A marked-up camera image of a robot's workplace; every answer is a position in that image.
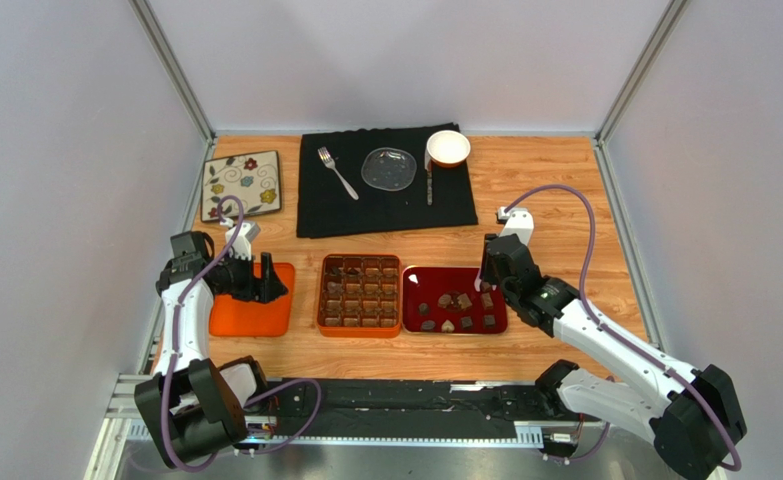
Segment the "orange chocolate box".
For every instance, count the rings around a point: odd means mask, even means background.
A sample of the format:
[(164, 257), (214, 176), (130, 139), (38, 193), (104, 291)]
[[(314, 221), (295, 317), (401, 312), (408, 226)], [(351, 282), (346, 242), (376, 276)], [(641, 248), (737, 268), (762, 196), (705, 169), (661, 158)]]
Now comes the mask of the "orange chocolate box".
[[(359, 277), (347, 276), (347, 268), (357, 267)], [(388, 339), (402, 328), (400, 259), (390, 254), (327, 255), (322, 263), (316, 325), (332, 338)], [(343, 285), (340, 295), (327, 292), (328, 282)]]

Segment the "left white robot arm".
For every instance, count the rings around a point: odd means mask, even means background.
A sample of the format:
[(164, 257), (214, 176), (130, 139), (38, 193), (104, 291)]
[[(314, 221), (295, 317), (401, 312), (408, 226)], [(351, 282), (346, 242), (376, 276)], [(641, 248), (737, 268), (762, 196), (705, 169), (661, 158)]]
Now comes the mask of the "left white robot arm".
[(163, 350), (152, 377), (136, 385), (134, 402), (169, 469), (196, 472), (219, 451), (244, 440), (244, 409), (267, 382), (258, 361), (247, 356), (218, 368), (209, 357), (209, 323), (214, 301), (272, 303), (287, 287), (271, 254), (254, 269), (252, 242), (259, 227), (248, 222), (225, 234), (213, 254), (212, 238), (188, 231), (171, 239), (173, 257), (155, 287), (164, 306)]

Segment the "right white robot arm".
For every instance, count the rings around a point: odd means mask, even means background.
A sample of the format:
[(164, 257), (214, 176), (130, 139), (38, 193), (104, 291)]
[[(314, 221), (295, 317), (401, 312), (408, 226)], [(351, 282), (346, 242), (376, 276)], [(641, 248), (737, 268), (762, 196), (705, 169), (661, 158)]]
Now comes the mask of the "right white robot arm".
[(480, 277), (522, 322), (585, 352), (618, 379), (560, 360), (537, 380), (559, 405), (652, 444), (685, 479), (742, 468), (736, 445), (747, 425), (726, 371), (713, 364), (698, 369), (613, 322), (582, 290), (542, 274), (516, 234), (486, 236)]

